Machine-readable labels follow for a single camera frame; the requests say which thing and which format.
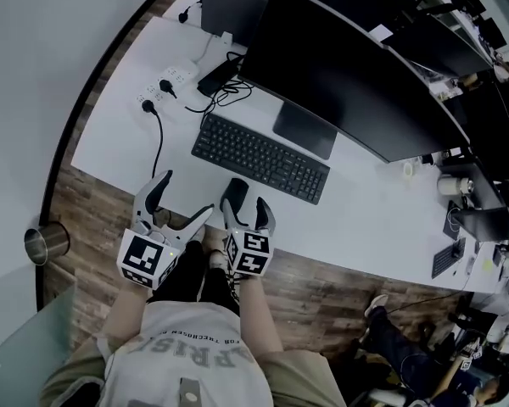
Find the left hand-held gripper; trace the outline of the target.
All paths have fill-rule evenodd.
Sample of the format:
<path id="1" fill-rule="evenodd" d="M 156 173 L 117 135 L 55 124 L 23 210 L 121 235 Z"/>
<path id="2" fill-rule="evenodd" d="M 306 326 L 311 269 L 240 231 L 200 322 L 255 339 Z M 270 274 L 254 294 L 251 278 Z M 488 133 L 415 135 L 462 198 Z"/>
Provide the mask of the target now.
<path id="1" fill-rule="evenodd" d="M 213 214 L 215 205 L 204 206 L 179 226 L 157 227 L 153 222 L 172 170 L 152 178 L 134 198 L 134 219 L 125 229 L 116 259 L 119 274 L 126 280 L 156 290 L 178 266 L 187 244 Z"/>

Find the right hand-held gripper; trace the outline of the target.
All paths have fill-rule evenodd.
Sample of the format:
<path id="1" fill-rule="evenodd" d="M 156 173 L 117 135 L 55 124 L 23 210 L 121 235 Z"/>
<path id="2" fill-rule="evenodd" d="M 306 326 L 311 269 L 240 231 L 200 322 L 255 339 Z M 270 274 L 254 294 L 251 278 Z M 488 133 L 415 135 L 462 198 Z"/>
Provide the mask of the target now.
<path id="1" fill-rule="evenodd" d="M 256 201 L 255 231 L 238 218 L 243 198 L 223 198 L 221 212 L 227 231 L 225 252 L 233 274 L 263 276 L 271 262 L 273 247 L 271 237 L 276 228 L 275 216 L 268 203 L 258 197 Z"/>

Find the person's right forearm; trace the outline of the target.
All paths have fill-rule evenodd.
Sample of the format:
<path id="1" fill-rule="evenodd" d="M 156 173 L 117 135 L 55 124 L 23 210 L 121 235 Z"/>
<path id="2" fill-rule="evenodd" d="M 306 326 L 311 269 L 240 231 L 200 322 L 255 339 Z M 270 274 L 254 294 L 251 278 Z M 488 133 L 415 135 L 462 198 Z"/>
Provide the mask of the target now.
<path id="1" fill-rule="evenodd" d="M 241 336 L 251 354 L 260 356 L 283 351 L 281 338 L 266 301 L 260 277 L 240 281 Z"/>

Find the person's left forearm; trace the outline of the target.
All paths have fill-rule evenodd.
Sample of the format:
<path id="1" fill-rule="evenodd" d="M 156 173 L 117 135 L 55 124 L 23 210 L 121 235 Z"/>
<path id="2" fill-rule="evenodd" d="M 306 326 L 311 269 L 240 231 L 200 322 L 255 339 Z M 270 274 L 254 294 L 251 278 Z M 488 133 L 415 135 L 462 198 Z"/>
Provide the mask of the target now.
<path id="1" fill-rule="evenodd" d="M 149 293 L 146 287 L 123 281 L 101 333 L 118 341 L 128 341 L 135 337 L 141 329 Z"/>

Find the small black keyboard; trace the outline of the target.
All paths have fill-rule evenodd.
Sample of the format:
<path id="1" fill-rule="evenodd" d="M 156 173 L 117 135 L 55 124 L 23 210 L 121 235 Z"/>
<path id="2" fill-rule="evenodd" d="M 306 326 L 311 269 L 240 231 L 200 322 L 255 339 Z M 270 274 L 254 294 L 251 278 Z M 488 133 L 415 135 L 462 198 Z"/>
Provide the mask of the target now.
<path id="1" fill-rule="evenodd" d="M 454 241 L 451 245 L 447 246 L 446 248 L 444 248 L 444 249 L 440 250 L 438 253 L 436 253 L 433 257 L 433 264 L 432 264 L 431 277 L 433 279 L 440 276 L 442 273 L 444 273 L 451 266 L 458 263 L 463 258 L 463 255 L 462 255 L 462 258 L 459 260 L 451 258 L 450 251 L 451 251 L 452 245 L 455 242 L 459 242 L 462 245 L 463 255 L 464 255 L 466 242 L 467 242 L 467 239 L 465 237 L 459 238 L 458 240 Z"/>

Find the person's legs in black trousers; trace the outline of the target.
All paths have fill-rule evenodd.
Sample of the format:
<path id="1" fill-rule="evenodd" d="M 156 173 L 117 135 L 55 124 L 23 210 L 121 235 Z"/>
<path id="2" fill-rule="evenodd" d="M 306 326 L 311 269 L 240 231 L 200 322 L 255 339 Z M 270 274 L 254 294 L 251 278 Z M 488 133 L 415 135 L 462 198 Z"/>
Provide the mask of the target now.
<path id="1" fill-rule="evenodd" d="M 160 301 L 212 303 L 240 316 L 238 301 L 230 287 L 227 268 L 221 267 L 222 253 L 204 252 L 201 242 L 191 241 L 181 255 L 177 267 L 153 291 L 147 304 Z"/>

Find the metal trash bin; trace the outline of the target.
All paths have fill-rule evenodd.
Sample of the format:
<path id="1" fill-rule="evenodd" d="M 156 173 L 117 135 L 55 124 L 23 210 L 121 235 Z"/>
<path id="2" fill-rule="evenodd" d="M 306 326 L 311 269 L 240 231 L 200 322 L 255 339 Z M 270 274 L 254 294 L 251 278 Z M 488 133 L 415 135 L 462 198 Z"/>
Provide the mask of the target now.
<path id="1" fill-rule="evenodd" d="M 59 222 L 30 228 L 24 235 L 25 251 L 36 266 L 43 266 L 48 261 L 64 256 L 70 249 L 70 235 Z"/>

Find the white power strip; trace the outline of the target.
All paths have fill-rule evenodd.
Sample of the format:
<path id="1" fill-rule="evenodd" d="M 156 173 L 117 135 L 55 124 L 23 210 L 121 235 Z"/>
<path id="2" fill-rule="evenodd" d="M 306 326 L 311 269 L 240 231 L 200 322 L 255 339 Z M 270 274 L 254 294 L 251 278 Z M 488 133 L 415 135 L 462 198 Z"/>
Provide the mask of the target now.
<path id="1" fill-rule="evenodd" d="M 163 109 L 168 103 L 176 102 L 182 90 L 189 86 L 199 74 L 199 67 L 189 59 L 180 59 L 154 76 L 136 96 L 139 105 L 149 101 L 156 109 Z M 174 87 L 177 99 L 159 89 L 159 81 L 166 79 Z"/>

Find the black power adapter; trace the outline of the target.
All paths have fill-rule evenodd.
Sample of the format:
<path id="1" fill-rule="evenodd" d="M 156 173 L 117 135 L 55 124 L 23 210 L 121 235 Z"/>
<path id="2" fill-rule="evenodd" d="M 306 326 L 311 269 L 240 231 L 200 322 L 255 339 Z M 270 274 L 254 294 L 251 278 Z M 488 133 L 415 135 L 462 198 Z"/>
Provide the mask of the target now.
<path id="1" fill-rule="evenodd" d="M 198 91 L 206 97 L 211 97 L 218 92 L 238 73 L 240 58 L 227 60 L 213 69 L 198 83 Z"/>

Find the person's torso in grey shirt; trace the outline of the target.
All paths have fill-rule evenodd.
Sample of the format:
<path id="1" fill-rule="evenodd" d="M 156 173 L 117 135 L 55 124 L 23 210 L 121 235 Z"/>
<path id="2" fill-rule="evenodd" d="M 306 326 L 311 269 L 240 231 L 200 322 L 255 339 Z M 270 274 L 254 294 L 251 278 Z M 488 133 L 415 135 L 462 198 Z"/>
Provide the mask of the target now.
<path id="1" fill-rule="evenodd" d="M 255 358 L 239 318 L 215 304 L 154 302 L 124 341 L 102 332 L 55 371 L 41 407 L 346 407 L 327 360 Z"/>

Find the large black curved monitor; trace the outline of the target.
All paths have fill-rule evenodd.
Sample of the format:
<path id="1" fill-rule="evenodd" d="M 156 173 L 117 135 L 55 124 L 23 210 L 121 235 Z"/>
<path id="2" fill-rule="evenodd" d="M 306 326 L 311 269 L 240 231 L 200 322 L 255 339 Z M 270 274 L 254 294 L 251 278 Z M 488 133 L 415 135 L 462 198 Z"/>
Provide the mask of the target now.
<path id="1" fill-rule="evenodd" d="M 238 76 L 386 163 L 469 144 L 398 53 L 318 0 L 269 0 Z"/>

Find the frosted glass panel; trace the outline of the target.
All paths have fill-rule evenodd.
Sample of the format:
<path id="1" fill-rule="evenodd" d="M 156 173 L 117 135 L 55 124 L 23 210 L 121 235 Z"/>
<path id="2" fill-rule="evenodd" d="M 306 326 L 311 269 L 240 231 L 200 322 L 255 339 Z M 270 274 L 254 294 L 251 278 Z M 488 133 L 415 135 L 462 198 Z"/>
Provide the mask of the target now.
<path id="1" fill-rule="evenodd" d="M 0 345 L 0 407 L 38 407 L 46 380 L 70 357 L 75 288 L 69 287 Z"/>

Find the white insulated bottle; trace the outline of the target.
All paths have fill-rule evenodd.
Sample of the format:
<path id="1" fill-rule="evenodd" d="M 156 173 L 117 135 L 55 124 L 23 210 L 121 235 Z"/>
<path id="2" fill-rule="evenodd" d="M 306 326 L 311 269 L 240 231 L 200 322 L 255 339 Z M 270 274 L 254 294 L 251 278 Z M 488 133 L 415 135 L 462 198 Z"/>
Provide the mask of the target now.
<path id="1" fill-rule="evenodd" d="M 441 176 L 437 181 L 437 189 L 442 196 L 466 196 L 472 194 L 474 188 L 474 181 L 468 177 Z"/>

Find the white paper note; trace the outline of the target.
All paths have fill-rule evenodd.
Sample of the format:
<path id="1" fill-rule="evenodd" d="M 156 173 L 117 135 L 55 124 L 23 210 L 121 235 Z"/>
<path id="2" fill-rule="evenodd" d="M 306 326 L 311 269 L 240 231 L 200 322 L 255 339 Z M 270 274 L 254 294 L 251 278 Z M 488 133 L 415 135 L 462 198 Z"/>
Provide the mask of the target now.
<path id="1" fill-rule="evenodd" d="M 388 29 L 385 25 L 378 25 L 375 28 L 371 29 L 369 31 L 369 34 L 372 38 L 377 40 L 378 42 L 383 42 L 387 38 L 391 37 L 393 35 L 393 32 Z"/>

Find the black monitor facing away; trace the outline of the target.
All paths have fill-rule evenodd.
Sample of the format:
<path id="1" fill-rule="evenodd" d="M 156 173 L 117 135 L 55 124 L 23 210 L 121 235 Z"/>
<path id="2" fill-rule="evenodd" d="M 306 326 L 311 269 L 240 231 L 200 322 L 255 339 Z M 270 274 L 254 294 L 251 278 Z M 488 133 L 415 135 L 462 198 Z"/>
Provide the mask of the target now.
<path id="1" fill-rule="evenodd" d="M 381 42 L 414 64 L 463 77 L 493 68 L 493 62 L 417 0 L 318 0 L 367 32 L 390 31 Z"/>

